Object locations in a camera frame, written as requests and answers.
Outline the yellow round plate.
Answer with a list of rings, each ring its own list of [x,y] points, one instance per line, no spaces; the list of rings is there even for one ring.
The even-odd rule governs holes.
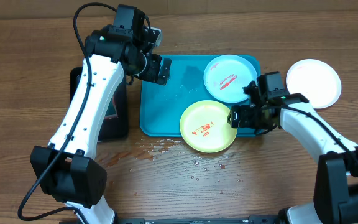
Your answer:
[[[180,134],[187,145],[199,152],[215,153],[228,148],[237,129],[227,122],[230,109],[213,100],[193,103],[180,119]]]

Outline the white round plate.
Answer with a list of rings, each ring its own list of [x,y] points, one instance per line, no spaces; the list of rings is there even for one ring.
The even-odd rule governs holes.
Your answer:
[[[342,92],[337,72],[327,63],[316,59],[294,63],[289,68],[285,81],[291,94],[301,93],[315,109],[332,106]]]

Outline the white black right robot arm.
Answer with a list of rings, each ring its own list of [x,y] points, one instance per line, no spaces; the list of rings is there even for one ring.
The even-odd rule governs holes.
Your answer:
[[[281,128],[315,159],[313,201],[280,211],[275,223],[358,223],[358,145],[341,136],[300,93],[234,105],[232,128]]]

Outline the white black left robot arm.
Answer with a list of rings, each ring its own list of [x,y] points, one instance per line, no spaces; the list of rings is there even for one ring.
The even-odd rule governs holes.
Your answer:
[[[160,45],[158,28],[139,30],[107,26],[80,41],[84,54],[81,78],[68,111],[46,147],[35,146],[30,163],[37,187],[71,210],[81,223],[115,223],[115,211],[104,198],[107,172],[96,161],[99,132],[109,104],[127,75],[165,85],[169,59],[153,54]]]

